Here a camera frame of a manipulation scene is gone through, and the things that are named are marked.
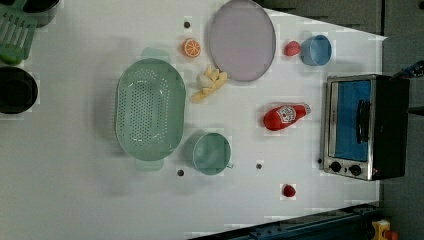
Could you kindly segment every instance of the orange slice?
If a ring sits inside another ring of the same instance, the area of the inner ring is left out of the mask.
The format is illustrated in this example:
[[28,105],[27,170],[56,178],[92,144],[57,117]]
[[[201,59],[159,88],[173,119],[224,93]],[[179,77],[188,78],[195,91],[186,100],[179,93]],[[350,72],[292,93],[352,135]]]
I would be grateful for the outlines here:
[[184,55],[191,58],[198,57],[200,55],[200,52],[202,51],[200,48],[200,44],[192,38],[186,39],[183,42],[182,47]]

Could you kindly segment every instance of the yellow object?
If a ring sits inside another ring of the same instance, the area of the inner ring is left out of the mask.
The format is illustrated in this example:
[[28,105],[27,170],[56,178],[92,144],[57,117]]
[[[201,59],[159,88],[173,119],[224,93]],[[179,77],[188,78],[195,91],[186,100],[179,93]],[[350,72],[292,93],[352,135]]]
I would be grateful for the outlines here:
[[228,80],[228,75],[226,72],[219,72],[218,69],[213,70],[211,65],[206,68],[204,76],[206,76],[211,82],[208,83],[203,76],[199,77],[198,84],[200,85],[199,87],[201,90],[191,97],[192,102],[202,101],[216,90],[224,86]]
[[390,230],[390,223],[386,220],[381,220],[378,222],[372,222],[372,225],[375,229],[375,236],[372,240],[389,240],[383,237],[383,232]]

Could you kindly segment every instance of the ketchup bottle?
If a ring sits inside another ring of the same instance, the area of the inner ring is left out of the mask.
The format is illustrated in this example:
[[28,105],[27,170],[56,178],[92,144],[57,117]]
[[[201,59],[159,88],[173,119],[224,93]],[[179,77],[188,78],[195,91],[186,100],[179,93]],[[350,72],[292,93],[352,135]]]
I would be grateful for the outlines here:
[[284,129],[311,113],[307,104],[283,105],[272,109],[264,116],[264,125],[271,131]]

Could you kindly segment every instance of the pot handle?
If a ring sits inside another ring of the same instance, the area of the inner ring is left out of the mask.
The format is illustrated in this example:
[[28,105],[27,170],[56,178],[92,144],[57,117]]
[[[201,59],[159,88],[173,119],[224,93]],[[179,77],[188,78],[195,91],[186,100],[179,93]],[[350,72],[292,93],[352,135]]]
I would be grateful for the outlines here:
[[156,58],[170,63],[169,53],[162,49],[147,47],[141,52],[141,59]]

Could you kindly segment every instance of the white table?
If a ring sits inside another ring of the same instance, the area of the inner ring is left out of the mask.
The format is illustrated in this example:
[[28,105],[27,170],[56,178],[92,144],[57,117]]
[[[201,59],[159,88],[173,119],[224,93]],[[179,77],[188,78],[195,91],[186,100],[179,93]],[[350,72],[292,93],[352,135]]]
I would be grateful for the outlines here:
[[[189,60],[179,46],[194,37],[206,47],[207,23],[225,2],[61,2],[21,65],[39,80],[39,102],[32,112],[0,116],[0,239],[185,239],[378,200],[378,182],[326,174],[317,159],[327,76],[380,73],[383,38],[274,11],[269,72],[248,85],[230,81],[203,104],[187,101],[182,143],[164,167],[134,168],[113,132],[119,77],[143,48],[164,49],[191,96],[212,59],[203,51]],[[288,41],[315,34],[332,41],[326,66],[282,55]],[[271,134],[260,119],[281,102],[309,103],[312,114]],[[184,162],[182,146],[198,130],[228,137],[234,169],[209,177]],[[281,197],[288,183],[295,200]]]

